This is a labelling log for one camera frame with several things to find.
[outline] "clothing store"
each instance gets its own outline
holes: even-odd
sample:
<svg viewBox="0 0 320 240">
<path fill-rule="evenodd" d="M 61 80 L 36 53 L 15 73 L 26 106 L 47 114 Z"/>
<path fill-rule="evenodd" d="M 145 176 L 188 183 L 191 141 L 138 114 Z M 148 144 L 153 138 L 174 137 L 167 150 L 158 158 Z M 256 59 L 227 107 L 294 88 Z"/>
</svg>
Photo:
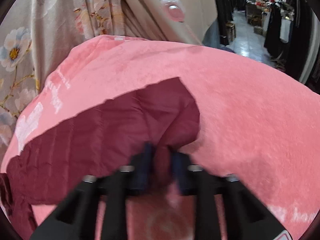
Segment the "clothing store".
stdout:
<svg viewBox="0 0 320 240">
<path fill-rule="evenodd" d="M 312 47 L 319 21 L 306 0 L 217 0 L 217 7 L 224 49 L 303 78 L 306 59 L 319 46 Z"/>
</svg>

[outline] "pink table cover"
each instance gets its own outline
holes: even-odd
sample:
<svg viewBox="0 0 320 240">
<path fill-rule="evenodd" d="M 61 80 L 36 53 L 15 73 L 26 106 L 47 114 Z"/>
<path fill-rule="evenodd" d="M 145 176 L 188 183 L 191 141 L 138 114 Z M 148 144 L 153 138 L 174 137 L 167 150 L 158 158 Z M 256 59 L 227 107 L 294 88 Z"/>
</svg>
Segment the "pink table cover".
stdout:
<svg viewBox="0 0 320 240">
<path fill-rule="evenodd" d="M 212 174 L 236 173 L 299 239 L 320 206 L 320 96 L 222 50 L 107 35 L 75 47 L 19 117 L 1 172 L 28 141 L 62 120 L 176 76 L 195 97 L 201 119 L 198 140 L 182 151 Z M 37 222 L 53 208 L 33 206 Z M 129 239 L 192 238 L 193 199 L 178 196 L 174 184 L 130 198 L 127 211 Z"/>
</svg>

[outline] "quilted maroon jacket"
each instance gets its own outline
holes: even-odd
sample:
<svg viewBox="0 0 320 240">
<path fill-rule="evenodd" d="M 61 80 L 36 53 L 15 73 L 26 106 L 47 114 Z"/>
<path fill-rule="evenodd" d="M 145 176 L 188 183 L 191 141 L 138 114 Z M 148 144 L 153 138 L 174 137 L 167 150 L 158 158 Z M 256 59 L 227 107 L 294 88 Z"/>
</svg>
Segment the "quilted maroon jacket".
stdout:
<svg viewBox="0 0 320 240">
<path fill-rule="evenodd" d="M 57 204 L 86 174 L 107 176 L 146 141 L 156 146 L 155 181 L 170 180 L 167 146 L 196 139 L 199 110 L 179 78 L 132 91 L 59 123 L 30 141 L 0 176 L 1 200 L 24 240 L 36 228 L 31 205 Z"/>
</svg>

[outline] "floral fabric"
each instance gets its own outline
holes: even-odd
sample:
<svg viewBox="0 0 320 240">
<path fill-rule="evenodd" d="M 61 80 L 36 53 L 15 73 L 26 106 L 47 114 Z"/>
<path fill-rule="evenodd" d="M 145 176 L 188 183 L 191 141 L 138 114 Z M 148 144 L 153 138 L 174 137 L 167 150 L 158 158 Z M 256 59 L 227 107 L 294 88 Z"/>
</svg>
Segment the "floral fabric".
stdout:
<svg viewBox="0 0 320 240">
<path fill-rule="evenodd" d="M 46 77 L 101 34 L 126 35 L 121 0 L 16 0 L 0 25 L 0 163 Z"/>
</svg>

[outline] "white label sticker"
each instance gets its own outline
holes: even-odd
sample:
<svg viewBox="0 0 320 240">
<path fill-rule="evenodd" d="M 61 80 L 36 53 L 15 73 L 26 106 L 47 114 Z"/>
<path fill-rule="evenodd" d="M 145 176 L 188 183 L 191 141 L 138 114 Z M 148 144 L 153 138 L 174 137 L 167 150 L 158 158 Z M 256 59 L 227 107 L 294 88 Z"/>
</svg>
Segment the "white label sticker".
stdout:
<svg viewBox="0 0 320 240">
<path fill-rule="evenodd" d="M 284 230 L 274 240 L 292 240 L 287 230 Z"/>
</svg>

